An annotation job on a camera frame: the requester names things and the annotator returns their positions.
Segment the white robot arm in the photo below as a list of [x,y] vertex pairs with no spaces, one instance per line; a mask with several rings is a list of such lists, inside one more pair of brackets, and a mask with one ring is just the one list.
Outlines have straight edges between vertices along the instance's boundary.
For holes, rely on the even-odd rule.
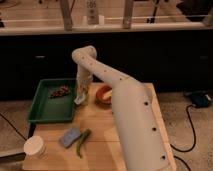
[[72,59],[112,88],[112,111],[127,171],[172,171],[144,83],[97,61],[93,46],[78,48]]

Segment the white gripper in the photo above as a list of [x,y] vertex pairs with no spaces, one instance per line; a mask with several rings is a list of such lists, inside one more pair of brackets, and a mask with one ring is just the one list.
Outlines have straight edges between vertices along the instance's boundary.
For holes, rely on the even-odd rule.
[[87,69],[77,67],[77,93],[78,95],[87,94],[93,81],[93,74]]

